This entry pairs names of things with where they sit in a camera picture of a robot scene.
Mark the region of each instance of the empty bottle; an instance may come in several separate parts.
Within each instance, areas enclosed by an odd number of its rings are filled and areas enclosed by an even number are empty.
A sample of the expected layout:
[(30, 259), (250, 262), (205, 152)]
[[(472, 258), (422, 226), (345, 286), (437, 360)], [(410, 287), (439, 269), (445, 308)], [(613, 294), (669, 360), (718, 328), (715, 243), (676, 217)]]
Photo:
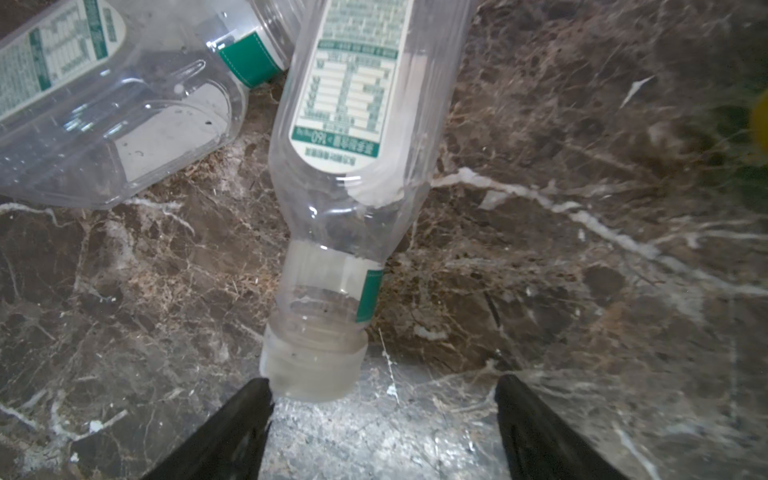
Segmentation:
[(270, 145), (291, 231), (260, 371), (326, 401), (359, 377), (382, 271), (427, 193), (472, 0), (308, 0)]
[(303, 0), (60, 0), (0, 41), (0, 194), (107, 208), (235, 138)]

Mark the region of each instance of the bottle body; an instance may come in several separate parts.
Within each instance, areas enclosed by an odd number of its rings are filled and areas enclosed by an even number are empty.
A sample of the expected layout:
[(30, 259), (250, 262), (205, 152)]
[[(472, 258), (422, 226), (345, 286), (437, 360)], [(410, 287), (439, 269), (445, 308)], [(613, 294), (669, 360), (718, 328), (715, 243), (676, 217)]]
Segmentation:
[(57, 2), (0, 42), (0, 193), (112, 207), (233, 140), (302, 14), (302, 0)]
[[(474, 6), (308, 2), (270, 144), (292, 239), (261, 363), (277, 393), (326, 400), (354, 385), (383, 264), (429, 192)], [(329, 297), (313, 315), (296, 308)]]

